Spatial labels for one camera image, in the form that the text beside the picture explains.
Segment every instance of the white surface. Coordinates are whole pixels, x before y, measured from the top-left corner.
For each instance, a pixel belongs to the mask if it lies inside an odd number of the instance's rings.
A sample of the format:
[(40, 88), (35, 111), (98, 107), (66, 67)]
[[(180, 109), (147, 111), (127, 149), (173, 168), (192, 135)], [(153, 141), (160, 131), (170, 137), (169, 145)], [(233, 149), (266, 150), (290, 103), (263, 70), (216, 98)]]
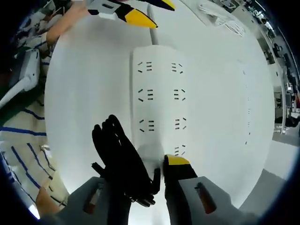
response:
[(299, 147), (272, 141), (264, 169), (287, 180), (298, 158)]
[[(184, 52), (195, 68), (188, 79), (185, 157), (198, 176), (211, 179), (240, 207), (272, 140), (275, 107), (267, 62), (246, 27), (241, 38), (224, 27), (205, 26), (183, 3), (173, 2), (175, 12), (152, 11), (158, 44)], [(185, 3), (197, 13), (196, 2)]]
[[(190, 132), (184, 156), (239, 207), (260, 176), (272, 139), (267, 63), (248, 30), (241, 38), (226, 28), (206, 27), (173, 2), (175, 12), (156, 7), (153, 12), (159, 44), (183, 52), (194, 68), (187, 78)], [(146, 12), (145, 4), (131, 5)], [(113, 113), (131, 139), (129, 54), (150, 44), (148, 29), (98, 17), (85, 18), (59, 39), (47, 76), (45, 116), (49, 145), (70, 193), (97, 176), (90, 166), (100, 163), (91, 138), (96, 123)], [(163, 189), (155, 200), (151, 211), (133, 204), (129, 224), (169, 223)]]
[[(146, 10), (146, 4), (134, 2)], [(91, 176), (91, 163), (102, 163), (91, 132), (115, 114), (131, 139), (129, 56), (151, 44), (149, 29), (121, 20), (87, 16), (60, 37), (49, 66), (45, 116), (49, 146), (61, 179), (72, 193)]]

